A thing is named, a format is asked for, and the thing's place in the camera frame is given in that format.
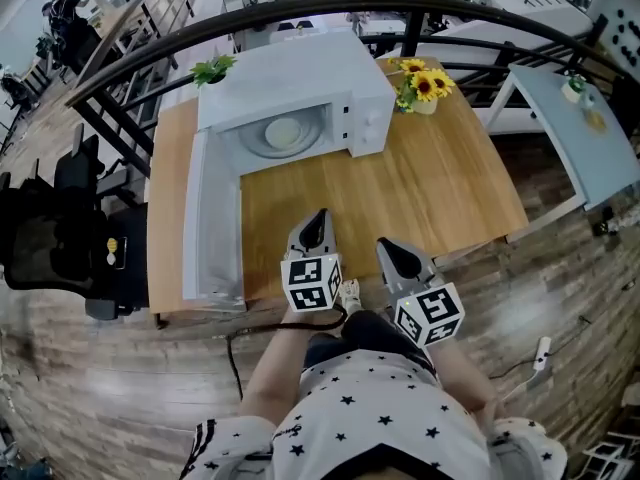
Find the light blue table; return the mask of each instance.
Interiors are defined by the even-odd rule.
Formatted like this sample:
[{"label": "light blue table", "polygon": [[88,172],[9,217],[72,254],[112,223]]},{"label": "light blue table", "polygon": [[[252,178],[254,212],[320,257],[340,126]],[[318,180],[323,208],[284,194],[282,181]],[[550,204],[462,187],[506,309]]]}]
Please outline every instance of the light blue table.
[{"label": "light blue table", "polygon": [[623,188],[640,180],[640,163],[600,91],[587,84],[586,94],[593,95],[593,110],[600,112],[606,123],[602,133],[591,128],[584,117],[582,103],[568,101],[561,91],[566,79],[562,75],[511,64],[505,80],[485,119],[492,131],[496,118],[518,89],[536,113],[549,135],[569,175],[575,195],[528,227],[507,236],[513,242],[563,215],[583,207],[589,210],[606,201]]}]

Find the microwave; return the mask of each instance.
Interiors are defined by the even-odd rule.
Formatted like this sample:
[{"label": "microwave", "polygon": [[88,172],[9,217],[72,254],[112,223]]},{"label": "microwave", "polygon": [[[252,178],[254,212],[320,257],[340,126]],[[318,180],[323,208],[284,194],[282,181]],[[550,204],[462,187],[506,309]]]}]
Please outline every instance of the microwave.
[{"label": "microwave", "polygon": [[393,87],[349,31],[236,59],[222,81],[200,89],[183,232],[183,297],[229,311],[245,309],[240,177],[343,149],[380,152],[395,104]]},{"label": "microwave", "polygon": [[310,156],[384,149],[393,87],[350,31],[295,37],[235,56],[200,89],[198,131],[241,176]]}]

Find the black cable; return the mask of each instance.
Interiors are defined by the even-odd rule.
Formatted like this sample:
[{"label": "black cable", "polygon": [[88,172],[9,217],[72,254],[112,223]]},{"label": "black cable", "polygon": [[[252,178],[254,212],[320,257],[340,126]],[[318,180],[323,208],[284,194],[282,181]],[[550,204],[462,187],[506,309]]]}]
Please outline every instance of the black cable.
[{"label": "black cable", "polygon": [[238,386],[238,394],[240,395],[240,400],[243,399],[244,393],[242,392],[242,383],[240,382],[240,374],[238,373],[238,367],[236,366],[236,362],[233,359],[233,349],[231,344],[233,340],[240,336],[248,336],[250,334],[262,334],[264,332],[272,332],[278,331],[281,329],[302,329],[306,331],[331,331],[340,327],[345,320],[347,319],[346,310],[338,303],[333,305],[333,309],[339,311],[340,318],[330,324],[267,324],[267,325],[257,325],[255,327],[247,327],[245,329],[238,329],[237,331],[232,332],[231,334],[227,334],[227,357],[229,358],[229,365],[231,365],[231,371],[233,371],[233,376],[236,379],[236,384]]},{"label": "black cable", "polygon": [[[556,354],[559,354],[567,345],[569,345],[569,343],[571,343],[576,338],[578,338],[585,331],[585,329],[591,325],[591,322],[587,320],[585,317],[583,317],[582,315],[578,317],[578,321],[581,323],[586,323],[587,325],[578,329],[578,332],[575,333],[571,338],[569,338],[569,340],[567,340],[566,343],[563,343],[558,350],[554,352],[549,352],[547,354],[547,357],[552,357]],[[489,380],[502,379],[503,377],[506,377],[507,375],[509,375],[513,370],[515,370],[519,366],[522,366],[524,364],[533,364],[534,362],[535,362],[535,359],[526,359],[525,361],[520,361],[519,363],[514,364],[507,371],[505,371],[504,373],[501,373],[500,375],[491,375],[489,377]]]}]

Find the sleeve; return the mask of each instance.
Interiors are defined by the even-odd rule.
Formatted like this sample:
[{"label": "sleeve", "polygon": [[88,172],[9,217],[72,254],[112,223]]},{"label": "sleeve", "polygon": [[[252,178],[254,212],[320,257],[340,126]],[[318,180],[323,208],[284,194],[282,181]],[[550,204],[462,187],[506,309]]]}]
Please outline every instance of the sleeve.
[{"label": "sleeve", "polygon": [[196,428],[189,459],[180,480],[223,480],[243,478],[246,473],[254,480],[266,478],[271,463],[271,438],[276,426],[258,416],[240,416],[222,420],[207,420]]},{"label": "sleeve", "polygon": [[567,468],[567,452],[545,428],[533,420],[507,418],[495,421],[490,448],[501,463],[504,478],[522,478],[534,471],[535,478],[560,480]]}]

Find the small yellow object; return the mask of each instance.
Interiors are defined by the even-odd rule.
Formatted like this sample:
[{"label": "small yellow object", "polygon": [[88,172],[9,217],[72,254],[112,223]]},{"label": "small yellow object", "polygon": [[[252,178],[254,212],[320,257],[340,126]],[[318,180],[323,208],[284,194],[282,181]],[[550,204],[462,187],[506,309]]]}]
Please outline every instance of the small yellow object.
[{"label": "small yellow object", "polygon": [[607,130],[607,123],[600,112],[593,109],[587,109],[583,112],[585,120],[591,128],[599,133],[604,133]]},{"label": "small yellow object", "polygon": [[109,238],[109,240],[107,240],[107,250],[111,254],[118,250],[118,241],[115,238]]}]

